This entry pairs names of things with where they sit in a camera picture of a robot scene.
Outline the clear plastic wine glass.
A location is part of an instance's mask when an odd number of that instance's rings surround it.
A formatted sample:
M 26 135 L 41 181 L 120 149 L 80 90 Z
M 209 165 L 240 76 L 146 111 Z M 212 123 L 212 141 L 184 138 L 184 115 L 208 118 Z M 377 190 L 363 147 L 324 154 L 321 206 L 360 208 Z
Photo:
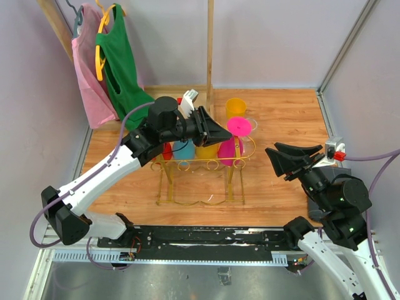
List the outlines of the clear plastic wine glass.
M 242 124 L 244 126 L 244 129 L 242 130 L 243 131 L 242 140 L 244 142 L 248 142 L 250 141 L 251 136 L 258 128 L 258 123 L 255 119 L 247 117 L 244 119 Z

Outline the yellow wine glass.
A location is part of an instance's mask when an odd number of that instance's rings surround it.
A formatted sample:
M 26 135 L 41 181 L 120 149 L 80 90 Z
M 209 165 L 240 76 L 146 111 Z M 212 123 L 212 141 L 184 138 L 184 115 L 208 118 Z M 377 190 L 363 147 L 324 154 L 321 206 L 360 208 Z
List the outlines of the yellow wine glass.
M 234 117 L 244 117 L 246 109 L 247 109 L 246 102 L 238 97 L 234 97 L 226 101 L 227 119 L 231 119 Z
M 198 159 L 213 159 L 217 156 L 219 144 L 213 144 L 207 147 L 196 147 L 195 155 Z

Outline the magenta plastic wine glass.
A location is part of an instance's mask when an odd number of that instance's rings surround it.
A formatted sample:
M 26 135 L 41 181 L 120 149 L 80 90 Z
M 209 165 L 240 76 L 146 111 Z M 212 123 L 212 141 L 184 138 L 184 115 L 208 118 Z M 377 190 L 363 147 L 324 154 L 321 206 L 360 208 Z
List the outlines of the magenta plastic wine glass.
M 225 166 L 231 167 L 233 164 L 239 165 L 238 161 L 234 161 L 236 158 L 236 142 L 239 143 L 239 157 L 243 154 L 243 142 L 241 138 L 243 136 L 243 121 L 244 117 L 232 117 L 227 121 L 227 130 L 233 135 L 233 137 L 221 143 L 217 152 L 217 157 L 220 162 Z

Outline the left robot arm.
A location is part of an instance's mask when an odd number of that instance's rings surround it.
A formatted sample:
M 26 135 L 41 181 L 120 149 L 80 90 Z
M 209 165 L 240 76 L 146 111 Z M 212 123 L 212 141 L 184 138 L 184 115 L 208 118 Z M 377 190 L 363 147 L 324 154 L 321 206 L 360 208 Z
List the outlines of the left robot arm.
M 163 96 L 138 106 L 130 115 L 144 109 L 147 116 L 139 126 L 121 134 L 114 150 L 102 161 L 70 183 L 42 191 L 41 214 L 65 246 L 89 237 L 109 238 L 122 248 L 129 246 L 134 232 L 126 217 L 89 213 L 88 207 L 119 180 L 162 154 L 166 143 L 191 140 L 197 147 L 208 147 L 232 138 L 202 106 L 182 114 L 174 98 Z

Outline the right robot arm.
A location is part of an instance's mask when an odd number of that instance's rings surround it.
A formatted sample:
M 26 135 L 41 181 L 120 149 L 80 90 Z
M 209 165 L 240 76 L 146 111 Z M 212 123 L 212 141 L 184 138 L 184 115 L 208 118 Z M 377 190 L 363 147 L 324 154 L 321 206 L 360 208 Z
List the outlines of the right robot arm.
M 399 299 L 388 272 L 379 263 L 372 239 L 367 217 L 372 206 L 369 189 L 352 175 L 339 174 L 330 180 L 322 171 L 347 158 L 344 143 L 333 139 L 325 146 L 297 147 L 277 142 L 265 152 L 276 176 L 299 180 L 309 199 L 325 213 L 320 220 L 322 233 L 347 261 L 338 258 L 302 216 L 283 227 L 284 245 L 305 252 L 324 269 L 345 299 Z

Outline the red plastic wine glass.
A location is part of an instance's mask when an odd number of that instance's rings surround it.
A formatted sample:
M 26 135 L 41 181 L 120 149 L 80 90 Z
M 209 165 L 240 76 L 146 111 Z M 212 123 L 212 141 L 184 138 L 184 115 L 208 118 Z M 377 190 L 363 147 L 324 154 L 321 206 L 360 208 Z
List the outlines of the red plastic wine glass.
M 173 150 L 170 142 L 164 143 L 164 149 L 162 152 L 162 157 L 165 161 L 171 160 L 173 156 Z

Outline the blue plastic wine glass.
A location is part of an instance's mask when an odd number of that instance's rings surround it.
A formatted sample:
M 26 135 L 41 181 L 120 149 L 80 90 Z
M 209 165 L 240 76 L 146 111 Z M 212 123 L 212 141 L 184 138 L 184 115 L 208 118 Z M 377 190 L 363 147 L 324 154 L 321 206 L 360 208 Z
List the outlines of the blue plastic wine glass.
M 195 145 L 192 139 L 181 142 L 176 141 L 172 145 L 172 156 L 175 160 L 194 159 Z

